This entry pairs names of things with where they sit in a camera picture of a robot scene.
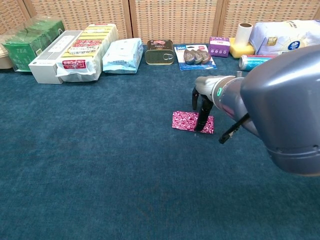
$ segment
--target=purple box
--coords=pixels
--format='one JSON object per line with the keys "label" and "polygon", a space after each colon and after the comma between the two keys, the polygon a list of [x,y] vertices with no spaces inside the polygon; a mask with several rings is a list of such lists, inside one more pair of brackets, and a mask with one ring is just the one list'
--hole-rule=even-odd
{"label": "purple box", "polygon": [[228,57],[230,42],[228,37],[211,36],[209,40],[209,54],[216,57]]}

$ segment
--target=woven wall panel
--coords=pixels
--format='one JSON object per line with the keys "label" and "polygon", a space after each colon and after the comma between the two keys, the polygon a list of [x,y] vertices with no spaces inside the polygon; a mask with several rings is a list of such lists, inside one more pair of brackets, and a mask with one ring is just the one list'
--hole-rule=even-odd
{"label": "woven wall panel", "polygon": [[63,19],[66,30],[84,30],[89,24],[116,24],[119,38],[127,38],[124,2],[121,0],[28,0],[36,14]]}
{"label": "woven wall panel", "polygon": [[134,0],[134,9],[130,5],[133,33],[144,43],[152,39],[207,43],[216,7],[217,0]]}
{"label": "woven wall panel", "polygon": [[0,0],[0,34],[17,27],[26,20],[18,0]]}
{"label": "woven wall panel", "polygon": [[223,19],[223,37],[235,37],[239,23],[312,20],[319,0],[229,0]]}

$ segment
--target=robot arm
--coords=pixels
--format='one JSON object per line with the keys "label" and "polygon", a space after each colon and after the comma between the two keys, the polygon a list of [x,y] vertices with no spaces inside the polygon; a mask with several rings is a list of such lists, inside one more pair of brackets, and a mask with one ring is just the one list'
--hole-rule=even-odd
{"label": "robot arm", "polygon": [[236,121],[221,143],[243,126],[263,141],[280,169],[320,175],[320,45],[279,55],[246,77],[198,77],[193,108],[199,95],[204,101],[196,131],[207,121],[210,102]]}

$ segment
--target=yellow sponge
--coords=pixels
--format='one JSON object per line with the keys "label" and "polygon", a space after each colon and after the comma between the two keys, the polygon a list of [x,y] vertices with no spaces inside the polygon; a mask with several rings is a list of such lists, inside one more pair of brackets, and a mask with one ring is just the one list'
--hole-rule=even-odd
{"label": "yellow sponge", "polygon": [[235,45],[235,38],[230,37],[230,50],[232,57],[235,59],[241,58],[242,55],[254,55],[255,49],[254,47],[248,42],[247,46],[239,47]]}

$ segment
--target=pink patterned cloth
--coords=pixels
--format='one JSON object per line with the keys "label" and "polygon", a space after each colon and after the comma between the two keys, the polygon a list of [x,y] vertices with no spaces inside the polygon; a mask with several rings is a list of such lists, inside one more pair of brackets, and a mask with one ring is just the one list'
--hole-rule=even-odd
{"label": "pink patterned cloth", "polygon": [[[172,128],[179,130],[186,130],[194,132],[197,124],[199,113],[174,111],[172,115]],[[213,134],[214,133],[214,117],[209,116],[203,130],[200,133]]]}

